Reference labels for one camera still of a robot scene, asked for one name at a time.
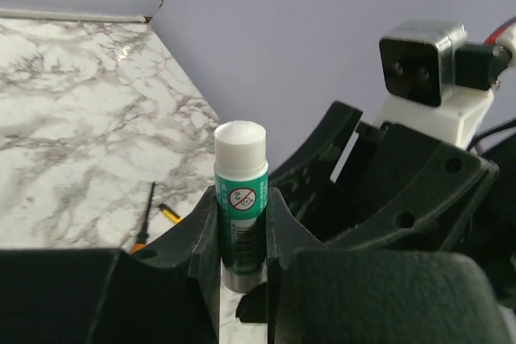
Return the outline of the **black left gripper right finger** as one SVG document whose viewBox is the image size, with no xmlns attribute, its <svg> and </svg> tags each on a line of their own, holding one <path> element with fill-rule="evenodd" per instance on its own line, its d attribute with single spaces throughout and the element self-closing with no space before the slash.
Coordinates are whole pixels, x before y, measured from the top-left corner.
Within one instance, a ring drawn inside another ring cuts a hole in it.
<svg viewBox="0 0 516 344">
<path fill-rule="evenodd" d="M 325 249 L 289 211 L 278 188 L 266 209 L 267 318 L 269 343 L 318 343 L 315 313 L 324 296 Z"/>
</svg>

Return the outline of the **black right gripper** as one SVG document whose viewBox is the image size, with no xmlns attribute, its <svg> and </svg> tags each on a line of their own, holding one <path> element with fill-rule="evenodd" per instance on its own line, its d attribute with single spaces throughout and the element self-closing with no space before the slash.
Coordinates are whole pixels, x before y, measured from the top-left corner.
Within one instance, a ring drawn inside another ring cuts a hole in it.
<svg viewBox="0 0 516 344">
<path fill-rule="evenodd" d="M 362 114 L 333 102 L 269 183 L 329 247 L 450 251 L 497 165 L 401 125 L 368 126 Z"/>
</svg>

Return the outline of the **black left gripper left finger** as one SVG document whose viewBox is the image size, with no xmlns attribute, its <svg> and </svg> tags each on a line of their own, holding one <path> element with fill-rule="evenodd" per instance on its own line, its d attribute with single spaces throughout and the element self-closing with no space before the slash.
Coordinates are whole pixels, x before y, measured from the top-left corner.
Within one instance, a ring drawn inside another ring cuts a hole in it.
<svg viewBox="0 0 516 344">
<path fill-rule="evenodd" d="M 214 187 L 172 229 L 136 253 L 133 343 L 216 343 L 220 257 Z"/>
</svg>

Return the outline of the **white green glue stick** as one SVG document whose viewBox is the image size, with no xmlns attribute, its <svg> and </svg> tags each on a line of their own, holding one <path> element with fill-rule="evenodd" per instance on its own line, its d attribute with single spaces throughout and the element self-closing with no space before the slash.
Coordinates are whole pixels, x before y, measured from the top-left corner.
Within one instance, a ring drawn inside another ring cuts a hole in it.
<svg viewBox="0 0 516 344">
<path fill-rule="evenodd" d="M 268 204 L 266 130 L 232 121 L 214 131 L 214 182 L 223 283 L 247 293 L 262 282 L 264 217 Z"/>
</svg>

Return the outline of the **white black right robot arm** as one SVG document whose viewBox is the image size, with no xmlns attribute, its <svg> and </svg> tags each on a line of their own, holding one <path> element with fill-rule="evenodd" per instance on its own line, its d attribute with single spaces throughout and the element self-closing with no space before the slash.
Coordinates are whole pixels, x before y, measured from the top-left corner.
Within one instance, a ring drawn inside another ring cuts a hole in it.
<svg viewBox="0 0 516 344">
<path fill-rule="evenodd" d="M 514 138 L 476 154 L 334 102 L 269 181 L 326 246 L 461 253 L 515 306 Z"/>
</svg>

